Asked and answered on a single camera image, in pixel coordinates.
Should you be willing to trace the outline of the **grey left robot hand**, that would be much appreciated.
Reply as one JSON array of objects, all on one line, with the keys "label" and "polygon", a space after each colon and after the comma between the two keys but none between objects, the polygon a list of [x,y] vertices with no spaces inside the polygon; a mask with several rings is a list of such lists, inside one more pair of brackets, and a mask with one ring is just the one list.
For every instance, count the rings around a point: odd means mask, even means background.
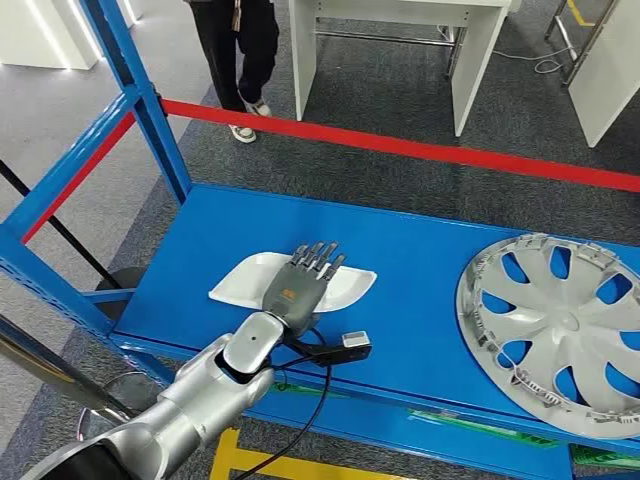
[{"label": "grey left robot hand", "polygon": [[300,245],[285,262],[264,293],[261,309],[281,320],[300,337],[312,328],[313,312],[346,256],[334,252],[336,242]]}]

